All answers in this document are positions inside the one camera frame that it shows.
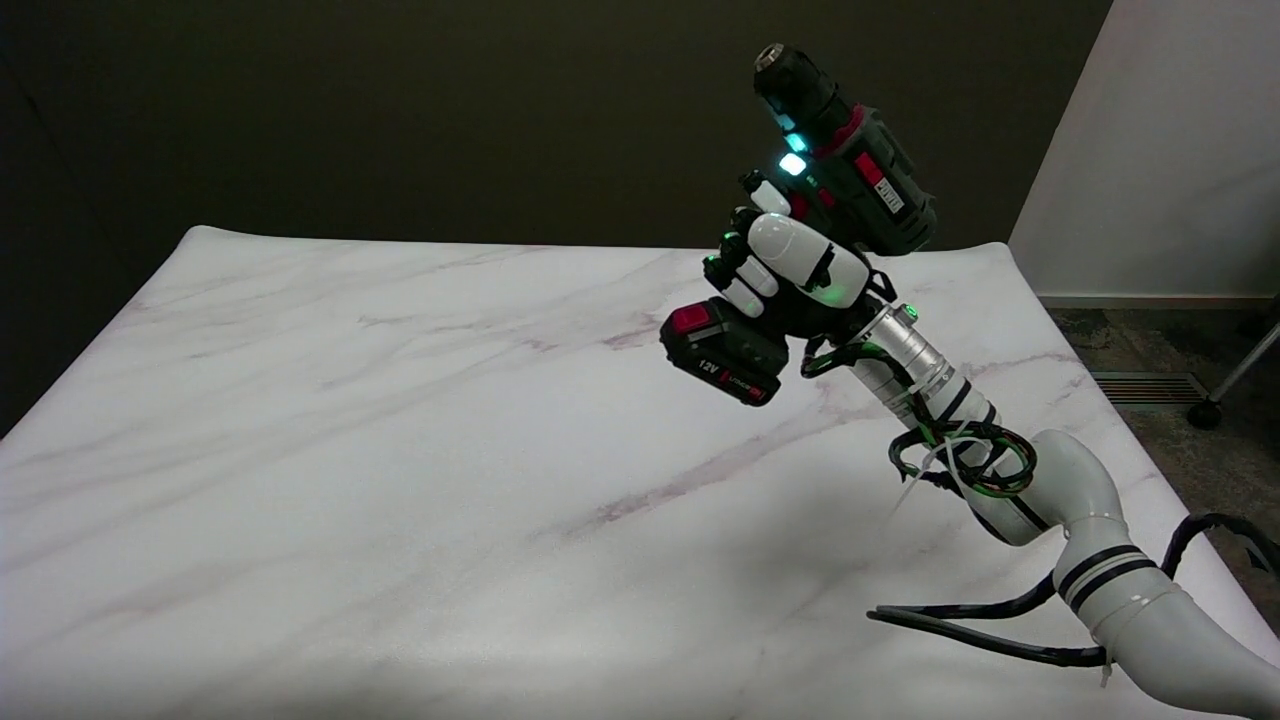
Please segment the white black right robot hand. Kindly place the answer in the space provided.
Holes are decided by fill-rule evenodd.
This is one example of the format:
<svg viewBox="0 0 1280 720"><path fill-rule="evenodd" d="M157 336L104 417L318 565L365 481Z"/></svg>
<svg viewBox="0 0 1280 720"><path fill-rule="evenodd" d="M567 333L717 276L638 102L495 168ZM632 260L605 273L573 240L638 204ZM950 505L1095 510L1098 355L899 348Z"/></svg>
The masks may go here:
<svg viewBox="0 0 1280 720"><path fill-rule="evenodd" d="M748 201L731 211L703 275L746 319L768 334L842 341L899 301L883 272L799 219L800 204L762 172L739 183Z"/></svg>

